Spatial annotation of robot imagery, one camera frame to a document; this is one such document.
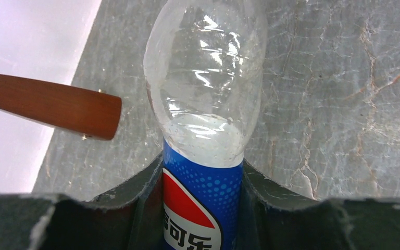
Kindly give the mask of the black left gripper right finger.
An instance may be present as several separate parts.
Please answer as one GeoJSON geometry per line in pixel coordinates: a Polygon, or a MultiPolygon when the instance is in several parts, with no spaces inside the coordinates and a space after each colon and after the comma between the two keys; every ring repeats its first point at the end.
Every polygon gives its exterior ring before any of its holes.
{"type": "Polygon", "coordinates": [[[400,249],[400,198],[316,201],[243,164],[241,249],[400,249]]]}

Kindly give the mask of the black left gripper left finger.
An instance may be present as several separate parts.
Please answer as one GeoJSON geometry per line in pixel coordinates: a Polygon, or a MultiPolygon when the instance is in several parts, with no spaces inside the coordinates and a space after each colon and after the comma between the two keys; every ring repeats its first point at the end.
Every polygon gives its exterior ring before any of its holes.
{"type": "Polygon", "coordinates": [[[0,249],[162,249],[163,157],[89,201],[0,195],[0,249]]]}

